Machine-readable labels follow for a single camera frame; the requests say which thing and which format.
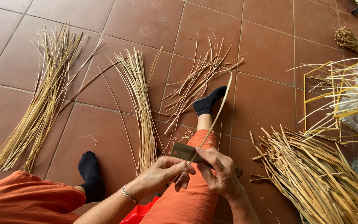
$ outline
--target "hand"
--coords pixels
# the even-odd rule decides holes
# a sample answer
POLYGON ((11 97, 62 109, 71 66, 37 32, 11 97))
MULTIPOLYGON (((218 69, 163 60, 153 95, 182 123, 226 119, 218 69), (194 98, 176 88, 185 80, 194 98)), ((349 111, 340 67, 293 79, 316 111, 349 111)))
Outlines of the hand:
MULTIPOLYGON (((146 171, 140 174, 134 181, 127 184, 127 193, 140 201, 143 197, 153 195, 159 188, 178 174, 182 174, 187 167, 186 161, 171 156, 161 156, 146 171)), ((196 174, 196 170, 190 165, 181 179, 181 183, 175 185, 175 190, 187 189, 190 176, 196 174)))
POLYGON ((236 176, 233 160, 218 152, 215 148, 203 150, 196 148, 198 155, 209 162, 216 170, 216 175, 212 174, 210 168, 199 163, 197 169, 204 177, 209 189, 224 196, 229 202, 236 201, 244 196, 245 189, 236 176))

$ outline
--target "floor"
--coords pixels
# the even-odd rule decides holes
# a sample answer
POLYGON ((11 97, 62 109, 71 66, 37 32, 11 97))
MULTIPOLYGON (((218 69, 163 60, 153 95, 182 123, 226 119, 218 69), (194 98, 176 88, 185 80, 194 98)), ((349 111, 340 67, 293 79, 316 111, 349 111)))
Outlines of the floor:
MULTIPOLYGON (((242 56, 244 63, 234 70, 222 121, 219 119, 215 126, 219 149, 244 169, 240 181, 262 223, 275 223, 273 214, 281 223, 297 223, 296 209, 273 185, 249 182, 249 173, 265 175, 262 164, 251 160, 258 153, 250 142, 249 131, 257 138, 263 135, 260 128, 269 130, 270 125, 276 129, 280 124, 292 130, 304 128, 297 121, 303 117, 302 75, 307 69, 286 70, 301 63, 357 57, 347 49, 339 49, 333 38, 334 31, 343 26, 353 28, 358 36, 358 15, 350 14, 355 7, 354 0, 0 0, 0 145, 31 101, 38 63, 29 37, 35 37, 36 26, 50 30, 69 21, 70 32, 84 32, 87 41, 79 61, 85 60, 103 39, 93 60, 74 80, 72 92, 97 74, 97 67, 109 65, 106 57, 112 58, 124 47, 142 48, 148 73, 163 46, 149 90, 151 108, 161 112, 167 104, 163 96, 173 90, 166 84, 187 76, 196 35, 199 52, 203 52, 207 37, 213 37, 209 27, 218 40, 225 37, 225 50, 232 45, 227 59, 246 53, 242 56)), ((130 144, 136 149, 138 128, 127 90, 112 69, 104 75, 122 111, 130 144)), ((207 93, 227 81, 227 74, 211 81, 207 93)), ((195 133, 194 112, 182 116, 182 124, 172 137, 171 132, 164 134, 167 118, 157 114, 153 118, 163 148, 185 134, 195 133)), ((104 79, 98 77, 59 115, 33 174, 68 185, 81 184, 77 162, 82 153, 91 150, 100 160, 107 194, 111 195, 135 177, 126 139, 117 105, 104 79), (88 135, 95 138, 96 145, 88 135)), ((358 156, 358 144, 348 145, 343 153, 353 161, 358 156)), ((0 171, 0 180, 19 169, 22 162, 8 172, 0 171)), ((94 205, 83 206, 76 213, 84 213, 94 205)), ((214 223, 232 221, 230 207, 220 197, 214 223)))

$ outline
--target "black sock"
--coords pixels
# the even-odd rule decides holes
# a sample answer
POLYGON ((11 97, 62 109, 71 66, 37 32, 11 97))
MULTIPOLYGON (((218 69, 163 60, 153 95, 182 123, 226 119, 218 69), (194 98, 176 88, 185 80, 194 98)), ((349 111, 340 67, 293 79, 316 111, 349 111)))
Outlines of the black sock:
POLYGON ((212 107, 215 102, 225 96, 227 86, 221 86, 208 96, 198 99, 193 103, 193 108, 197 112, 197 116, 202 114, 212 114, 212 107))
POLYGON ((82 154, 78 170, 85 181, 80 185, 85 190, 85 204, 102 201, 106 195, 106 188, 99 173, 99 161, 93 152, 87 151, 82 154))

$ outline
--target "silver bracelet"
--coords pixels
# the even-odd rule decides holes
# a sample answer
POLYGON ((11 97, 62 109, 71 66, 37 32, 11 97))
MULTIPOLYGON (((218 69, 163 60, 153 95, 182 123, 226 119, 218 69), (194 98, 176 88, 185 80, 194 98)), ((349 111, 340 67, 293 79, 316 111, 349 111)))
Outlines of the silver bracelet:
POLYGON ((140 204, 140 202, 137 202, 133 197, 131 197, 126 191, 125 191, 125 186, 127 184, 125 184, 123 187, 122 187, 122 192, 124 193, 125 196, 127 196, 131 201, 133 201, 135 204, 140 204))

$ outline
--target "red plastic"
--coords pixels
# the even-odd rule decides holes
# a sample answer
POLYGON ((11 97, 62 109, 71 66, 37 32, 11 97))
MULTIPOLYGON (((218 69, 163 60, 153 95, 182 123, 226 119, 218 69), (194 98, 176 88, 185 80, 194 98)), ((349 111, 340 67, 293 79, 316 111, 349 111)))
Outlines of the red plastic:
POLYGON ((151 209, 154 203, 159 199, 155 196, 152 202, 147 205, 137 205, 121 222, 120 224, 139 224, 146 213, 151 209))

